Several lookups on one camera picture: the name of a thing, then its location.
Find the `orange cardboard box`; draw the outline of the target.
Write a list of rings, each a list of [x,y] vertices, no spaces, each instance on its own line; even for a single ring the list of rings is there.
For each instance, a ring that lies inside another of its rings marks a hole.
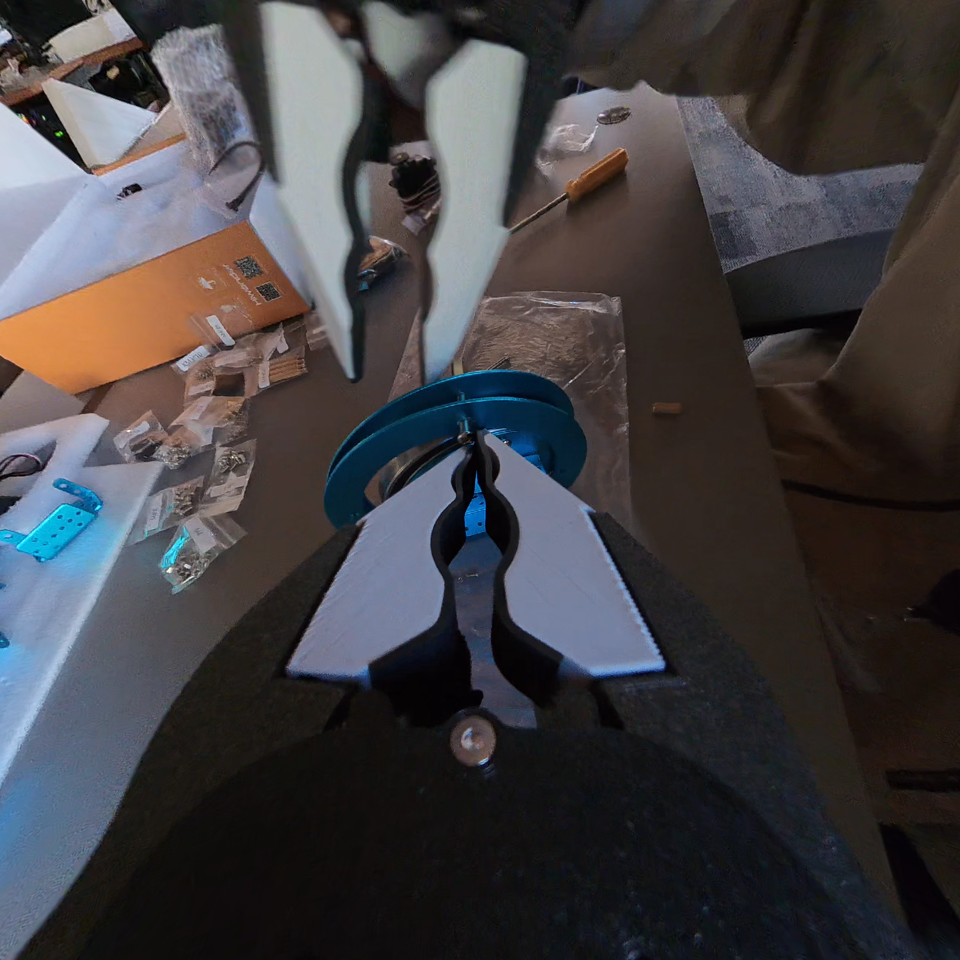
[[[2,106],[2,359],[74,394],[311,306],[250,140],[185,139],[90,173]]]

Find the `small crumpled clear bag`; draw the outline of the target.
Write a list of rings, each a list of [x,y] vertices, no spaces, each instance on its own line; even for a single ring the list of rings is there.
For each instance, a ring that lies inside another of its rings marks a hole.
[[[537,172],[548,177],[557,163],[587,154],[593,149],[598,129],[598,124],[563,124],[548,128],[535,155]]]

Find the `background wooden table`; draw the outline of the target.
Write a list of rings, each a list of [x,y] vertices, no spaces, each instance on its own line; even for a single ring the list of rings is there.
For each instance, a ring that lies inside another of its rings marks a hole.
[[[9,90],[2,88],[1,103],[6,107],[13,107],[42,93],[42,86],[48,80],[63,80],[70,74],[83,67],[99,67],[102,64],[135,54],[148,51],[149,47],[134,36],[119,43],[110,44],[99,50],[83,54],[67,62],[54,64],[49,67],[35,68],[29,74],[26,82],[20,83]]]

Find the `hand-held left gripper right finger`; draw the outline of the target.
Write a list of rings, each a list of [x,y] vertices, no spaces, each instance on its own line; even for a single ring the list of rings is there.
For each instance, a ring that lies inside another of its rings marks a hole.
[[[547,677],[663,673],[666,660],[594,523],[568,489],[486,433],[478,450],[495,473],[486,482],[486,529],[506,507],[501,573],[506,626],[534,641]]]

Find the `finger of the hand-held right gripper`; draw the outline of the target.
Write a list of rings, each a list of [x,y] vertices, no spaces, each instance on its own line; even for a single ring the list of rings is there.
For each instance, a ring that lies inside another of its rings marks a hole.
[[[344,376],[364,367],[356,268],[366,245],[357,175],[367,144],[367,64],[316,6],[264,2],[261,48],[279,197],[306,290]]]
[[[440,206],[426,247],[429,304],[419,331],[424,383],[450,366],[507,242],[505,205],[526,66],[522,53],[472,39],[426,87]]]

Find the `pile of small screw bags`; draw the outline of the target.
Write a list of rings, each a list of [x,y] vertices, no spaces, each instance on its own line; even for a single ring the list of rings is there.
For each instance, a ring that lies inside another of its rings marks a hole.
[[[254,400],[303,378],[307,352],[326,344],[314,310],[232,342],[204,342],[172,364],[183,385],[181,412],[164,424],[146,411],[114,436],[123,462],[183,476],[147,497],[126,541],[171,535],[158,561],[171,594],[192,587],[245,537],[235,514],[258,459]]]

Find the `white foam board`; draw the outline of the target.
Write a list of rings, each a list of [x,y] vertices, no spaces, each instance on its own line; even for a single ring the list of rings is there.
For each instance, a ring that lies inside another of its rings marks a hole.
[[[92,522],[45,561],[2,546],[2,778],[29,737],[161,470],[155,463],[118,463],[67,471],[68,479],[102,500]]]

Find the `bubble wrap bag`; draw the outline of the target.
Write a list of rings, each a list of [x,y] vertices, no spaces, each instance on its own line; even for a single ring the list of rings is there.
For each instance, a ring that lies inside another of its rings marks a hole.
[[[204,172],[237,144],[256,140],[222,25],[171,30],[154,43],[151,58]]]

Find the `black servo motor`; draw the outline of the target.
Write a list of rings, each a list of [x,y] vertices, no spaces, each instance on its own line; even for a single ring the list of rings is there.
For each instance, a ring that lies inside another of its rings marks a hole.
[[[437,220],[441,209],[441,184],[433,157],[398,152],[390,161],[390,187],[400,200],[403,227],[419,236]]]

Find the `clear plastic bag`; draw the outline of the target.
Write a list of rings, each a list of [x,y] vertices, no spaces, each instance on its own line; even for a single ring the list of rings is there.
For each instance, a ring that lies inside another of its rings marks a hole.
[[[571,493],[633,532],[620,298],[545,291],[486,297],[457,360],[465,373],[504,367],[558,385],[570,399],[587,443]]]

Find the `person's right forearm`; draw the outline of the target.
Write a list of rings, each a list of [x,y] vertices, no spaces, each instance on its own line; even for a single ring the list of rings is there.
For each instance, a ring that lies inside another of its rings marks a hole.
[[[567,65],[598,87],[711,98],[794,174],[958,176],[955,1],[586,2]]]

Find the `blue metal bracket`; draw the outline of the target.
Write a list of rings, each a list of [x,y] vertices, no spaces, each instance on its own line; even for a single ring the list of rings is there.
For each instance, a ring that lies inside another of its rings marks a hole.
[[[1,531],[1,546],[46,563],[75,541],[96,521],[104,506],[98,493],[66,478],[57,478],[52,487],[70,499],[60,503],[29,532]]]

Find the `blue disc bearing assembly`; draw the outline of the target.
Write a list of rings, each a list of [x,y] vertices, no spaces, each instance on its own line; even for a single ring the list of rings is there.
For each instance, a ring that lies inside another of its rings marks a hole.
[[[375,508],[373,481],[381,500],[391,498],[482,431],[517,441],[565,488],[586,462],[587,438],[562,387],[507,368],[465,373],[402,394],[346,437],[327,472],[326,517],[336,528],[360,522]]]

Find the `white foam block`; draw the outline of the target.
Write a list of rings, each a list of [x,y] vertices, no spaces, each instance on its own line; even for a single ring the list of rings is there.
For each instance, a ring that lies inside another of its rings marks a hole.
[[[73,479],[110,424],[99,414],[76,414],[7,431],[1,436],[2,459],[30,454],[43,462],[45,481]]]

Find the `orange handled screwdriver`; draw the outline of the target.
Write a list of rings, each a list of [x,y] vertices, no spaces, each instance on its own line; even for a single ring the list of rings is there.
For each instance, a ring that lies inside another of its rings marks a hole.
[[[596,191],[606,186],[611,181],[624,174],[629,164],[629,153],[625,148],[613,150],[601,160],[594,163],[579,174],[577,177],[569,180],[562,194],[553,198],[543,207],[535,210],[534,213],[519,221],[509,229],[509,234],[516,234],[528,226],[532,225],[538,219],[544,217],[548,212],[557,209],[562,205],[576,205],[584,198],[594,194]]]

